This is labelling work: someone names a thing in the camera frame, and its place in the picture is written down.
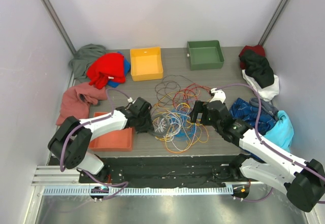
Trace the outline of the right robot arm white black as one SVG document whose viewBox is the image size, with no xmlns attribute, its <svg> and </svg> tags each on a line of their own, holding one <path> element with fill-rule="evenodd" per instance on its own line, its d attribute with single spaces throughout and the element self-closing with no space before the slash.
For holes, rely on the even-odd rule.
<svg viewBox="0 0 325 224">
<path fill-rule="evenodd" d="M 236 181 L 245 178 L 260 181 L 285 194 L 289 201 L 304 212 L 321 203 L 324 195 L 323 165 L 306 161 L 273 144 L 253 127 L 231 117 L 221 101 L 196 101 L 190 113 L 192 122 L 201 114 L 200 123 L 210 125 L 221 137 L 261 159 L 240 154 L 232 162 L 229 174 Z"/>
</svg>

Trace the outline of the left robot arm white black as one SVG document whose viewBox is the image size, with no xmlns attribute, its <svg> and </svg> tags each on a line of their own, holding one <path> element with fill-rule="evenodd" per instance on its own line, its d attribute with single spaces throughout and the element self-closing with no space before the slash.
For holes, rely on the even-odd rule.
<svg viewBox="0 0 325 224">
<path fill-rule="evenodd" d="M 70 116 L 62 123 L 48 143 L 48 149 L 60 160 L 60 170 L 78 168 L 89 173 L 98 183 L 108 177 L 104 162 L 88 152 L 92 140 L 114 131 L 134 128 L 137 133 L 153 131 L 152 106 L 138 97 L 126 107 L 121 106 L 102 116 L 78 120 Z"/>
</svg>

